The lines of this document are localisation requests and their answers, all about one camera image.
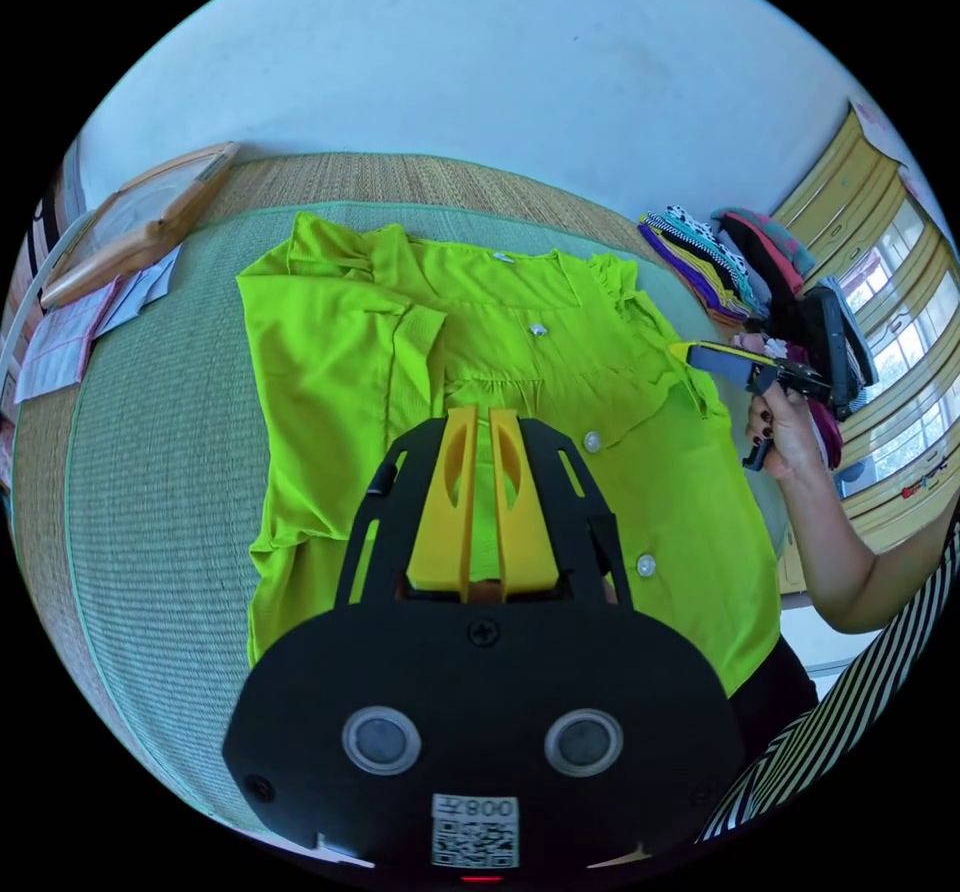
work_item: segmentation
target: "black and white striped sleeve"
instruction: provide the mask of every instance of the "black and white striped sleeve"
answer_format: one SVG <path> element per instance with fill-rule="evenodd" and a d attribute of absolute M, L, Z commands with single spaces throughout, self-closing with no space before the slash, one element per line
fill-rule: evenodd
<path fill-rule="evenodd" d="M 802 792 L 860 741 L 926 646 L 956 577 L 958 554 L 960 510 L 954 512 L 936 572 L 823 701 L 791 722 L 740 776 L 697 841 L 723 835 Z"/>

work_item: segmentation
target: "paper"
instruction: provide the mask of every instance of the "paper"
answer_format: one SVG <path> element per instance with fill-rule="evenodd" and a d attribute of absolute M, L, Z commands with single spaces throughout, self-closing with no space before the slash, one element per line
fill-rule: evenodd
<path fill-rule="evenodd" d="M 37 326 L 20 367 L 14 402 L 75 385 L 83 378 L 93 334 L 120 289 L 120 278 L 60 309 Z"/>
<path fill-rule="evenodd" d="M 93 340 L 136 318 L 166 295 L 180 246 L 149 268 L 48 312 L 27 346 L 14 402 L 76 385 L 83 379 Z"/>
<path fill-rule="evenodd" d="M 120 289 L 116 300 L 100 320 L 100 324 L 94 332 L 94 338 L 99 338 L 118 325 L 123 325 L 124 322 L 136 318 L 145 305 L 156 302 L 157 299 L 167 294 L 170 289 L 170 276 L 173 274 L 173 267 L 176 264 L 177 256 L 180 254 L 180 249 L 181 246 L 178 245 L 159 262 L 124 280 L 124 285 Z"/>

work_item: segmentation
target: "white wall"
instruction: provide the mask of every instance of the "white wall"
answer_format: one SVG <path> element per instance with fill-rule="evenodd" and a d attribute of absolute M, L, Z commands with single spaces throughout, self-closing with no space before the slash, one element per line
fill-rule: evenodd
<path fill-rule="evenodd" d="M 771 210 L 851 76 L 763 0 L 214 0 L 83 129 L 88 207 L 190 149 L 418 152 L 633 217 Z"/>

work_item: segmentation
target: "folded clothes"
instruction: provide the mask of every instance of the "folded clothes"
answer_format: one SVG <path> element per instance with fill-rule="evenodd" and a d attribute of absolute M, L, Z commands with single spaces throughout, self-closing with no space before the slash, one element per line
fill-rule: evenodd
<path fill-rule="evenodd" d="M 710 218 L 721 222 L 723 217 L 733 212 L 741 219 L 756 226 L 777 247 L 790 264 L 800 273 L 808 275 L 816 267 L 816 260 L 810 250 L 799 239 L 792 236 L 782 225 L 774 222 L 769 215 L 762 212 L 751 212 L 749 209 L 724 208 L 711 213 Z"/>
<path fill-rule="evenodd" d="M 694 219 L 681 205 L 668 205 L 662 215 L 650 213 L 648 217 L 653 219 L 652 225 L 671 237 L 677 236 L 690 243 L 693 248 L 703 250 L 721 267 L 729 270 L 741 301 L 755 314 L 766 317 L 766 307 L 757 299 L 750 285 L 747 261 L 736 247 L 731 249 L 724 246 L 707 223 Z"/>
<path fill-rule="evenodd" d="M 720 244 L 727 249 L 728 252 L 737 247 L 737 243 L 730 238 L 730 236 L 721 230 L 720 234 L 717 236 Z M 746 260 L 743 259 L 744 268 L 747 270 L 747 278 L 750 281 L 750 288 L 753 290 L 753 294 L 756 296 L 757 301 L 760 303 L 761 307 L 764 310 L 764 313 L 768 313 L 770 310 L 770 302 L 773 299 L 773 293 L 770 291 L 770 286 L 764 281 L 763 276 Z"/>
<path fill-rule="evenodd" d="M 733 239 L 743 257 L 763 276 L 770 287 L 771 312 L 789 306 L 803 288 L 803 277 L 754 223 L 735 212 L 727 212 L 721 226 Z"/>
<path fill-rule="evenodd" d="M 716 271 L 709 263 L 695 259 L 681 248 L 671 246 L 665 236 L 658 234 L 645 221 L 641 221 L 637 228 L 657 255 L 684 280 L 712 317 L 727 325 L 741 325 L 750 318 L 750 310 L 723 288 Z"/>

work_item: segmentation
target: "black and white patterned cloth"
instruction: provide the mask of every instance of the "black and white patterned cloth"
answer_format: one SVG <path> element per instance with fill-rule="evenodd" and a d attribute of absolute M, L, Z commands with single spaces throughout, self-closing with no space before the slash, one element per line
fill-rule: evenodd
<path fill-rule="evenodd" d="M 960 555 L 954 510 L 936 572 L 850 664 L 822 702 L 790 723 L 738 779 L 698 838 L 705 842 L 768 812 L 830 771 L 906 681 L 946 606 Z"/>

